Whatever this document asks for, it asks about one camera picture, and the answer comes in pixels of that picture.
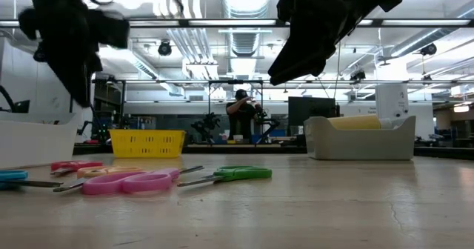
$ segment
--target scissors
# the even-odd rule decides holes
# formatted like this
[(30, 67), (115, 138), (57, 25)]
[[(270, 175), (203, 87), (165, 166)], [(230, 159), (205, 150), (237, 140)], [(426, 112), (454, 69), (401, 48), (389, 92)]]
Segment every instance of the scissors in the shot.
[(165, 168), (158, 171), (134, 171), (98, 176), (82, 185), (82, 193), (87, 195), (111, 193), (138, 193), (152, 190), (166, 190), (180, 174), (203, 169), (202, 166), (179, 170)]
[(51, 164), (51, 175), (62, 176), (69, 172), (75, 172), (83, 167), (98, 167), (98, 166), (102, 166), (102, 162), (89, 162), (89, 161), (54, 162)]
[(58, 187), (54, 189), (54, 192), (62, 192), (65, 190), (71, 190), (76, 187), (81, 187), (88, 179), (97, 177), (97, 176), (104, 176), (110, 174), (117, 174), (117, 173), (129, 173), (129, 172), (139, 172), (142, 171), (140, 167), (108, 167), (108, 166), (100, 166), (100, 167), (83, 167), (77, 170), (77, 180), (67, 183), (66, 185), (62, 185), (62, 187)]
[[(179, 177), (179, 174), (189, 173), (189, 172), (201, 170), (203, 168), (204, 168), (203, 166), (191, 167), (184, 170), (179, 170), (177, 168), (166, 168), (160, 171), (168, 172), (171, 175), (172, 180), (174, 180)], [(98, 177), (98, 176), (111, 176), (111, 175), (116, 175), (116, 174), (121, 174), (121, 173), (135, 173), (133, 175), (139, 175), (139, 174), (146, 173), (146, 171), (143, 171), (140, 167), (84, 167), (78, 170), (77, 180), (70, 182), (66, 185), (63, 185), (62, 187), (58, 187), (54, 189), (53, 191), (58, 193), (65, 190), (71, 190), (73, 188), (83, 186), (83, 184), (91, 178)]]
[(213, 175), (205, 176), (194, 182), (181, 182), (178, 187), (197, 185), (205, 182), (231, 182), (238, 179), (268, 179), (272, 177), (272, 170), (253, 166), (225, 166), (220, 167)]
[(28, 172), (23, 170), (0, 170), (0, 190), (10, 190), (19, 186), (59, 187), (61, 182), (28, 181)]

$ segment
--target scissor handle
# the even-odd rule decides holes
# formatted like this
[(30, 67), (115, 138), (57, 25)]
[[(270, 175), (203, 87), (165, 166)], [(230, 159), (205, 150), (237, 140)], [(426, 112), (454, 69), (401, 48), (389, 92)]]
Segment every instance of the scissor handle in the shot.
[(77, 177), (93, 178), (108, 174), (143, 171), (141, 167), (85, 167), (77, 172)]
[(115, 173), (89, 179), (82, 185), (82, 193), (87, 195), (111, 193), (135, 193), (150, 190), (166, 190), (171, 187), (172, 179), (168, 173), (128, 172)]
[[(23, 170), (0, 170), (0, 180), (15, 180), (26, 179), (28, 172)], [(8, 190), (17, 188), (18, 185), (11, 185), (8, 183), (0, 183), (0, 190)]]
[(97, 161), (62, 161), (54, 162), (51, 164), (51, 171), (58, 170), (59, 168), (71, 168), (77, 171), (84, 167), (98, 167), (102, 166), (102, 162)]
[(82, 193), (88, 195), (119, 193), (123, 180), (143, 173), (143, 171), (138, 171), (98, 176), (87, 180), (82, 185)]
[(214, 172), (220, 176), (220, 182), (230, 182), (237, 179), (267, 179), (272, 177), (272, 170), (264, 167), (253, 166), (225, 166)]
[(125, 193), (138, 193), (154, 190), (167, 190), (171, 187), (173, 176), (161, 170), (143, 173), (126, 178), (122, 182), (122, 190)]
[(111, 166), (101, 166), (101, 167), (83, 167), (77, 170), (77, 178), (82, 177), (92, 178), (95, 176), (103, 176), (107, 174), (105, 169), (110, 168)]
[(172, 180), (179, 178), (179, 169), (175, 167), (164, 168), (162, 170), (154, 171), (154, 173), (169, 174)]

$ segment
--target wooden table surface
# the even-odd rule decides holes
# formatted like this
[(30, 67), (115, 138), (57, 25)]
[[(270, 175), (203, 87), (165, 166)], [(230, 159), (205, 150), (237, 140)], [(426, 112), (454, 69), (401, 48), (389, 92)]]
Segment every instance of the wooden table surface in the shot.
[[(111, 155), (80, 156), (104, 160)], [(185, 155), (117, 165), (263, 165), (273, 178), (156, 195), (0, 192), (0, 248), (473, 248), (474, 162), (318, 162), (302, 155)], [(29, 169), (49, 179), (48, 167)]]

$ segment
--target black monitor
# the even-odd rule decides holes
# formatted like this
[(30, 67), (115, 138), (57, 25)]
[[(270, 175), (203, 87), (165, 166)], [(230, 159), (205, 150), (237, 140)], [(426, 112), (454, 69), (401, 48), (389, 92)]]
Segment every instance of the black monitor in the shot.
[(338, 105), (332, 98), (288, 97), (288, 125), (303, 126), (311, 116), (326, 118), (339, 115)]
[(15, 103), (15, 113), (28, 113), (29, 110), (30, 100)]

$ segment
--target white box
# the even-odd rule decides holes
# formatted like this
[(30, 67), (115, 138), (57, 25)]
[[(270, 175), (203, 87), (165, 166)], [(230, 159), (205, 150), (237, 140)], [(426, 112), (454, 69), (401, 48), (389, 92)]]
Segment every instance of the white box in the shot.
[(394, 129), (337, 130), (324, 117), (304, 122), (308, 156), (318, 160), (410, 160), (416, 117)]
[(78, 124), (75, 113), (0, 113), (0, 168), (70, 161)]

